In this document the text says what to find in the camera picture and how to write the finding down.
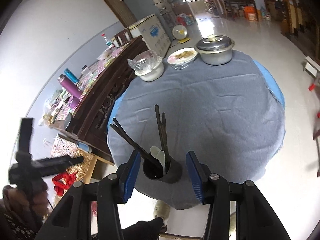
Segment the person's left hand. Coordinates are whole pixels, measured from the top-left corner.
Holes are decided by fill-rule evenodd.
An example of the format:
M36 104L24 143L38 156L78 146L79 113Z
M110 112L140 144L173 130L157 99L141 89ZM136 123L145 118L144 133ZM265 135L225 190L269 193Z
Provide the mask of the person's left hand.
M48 212L47 191L48 186L43 182L40 191L33 195L33 203L30 204L22 190L8 185L3 188L4 204L8 210L19 216L30 210L33 210L38 216L44 216Z

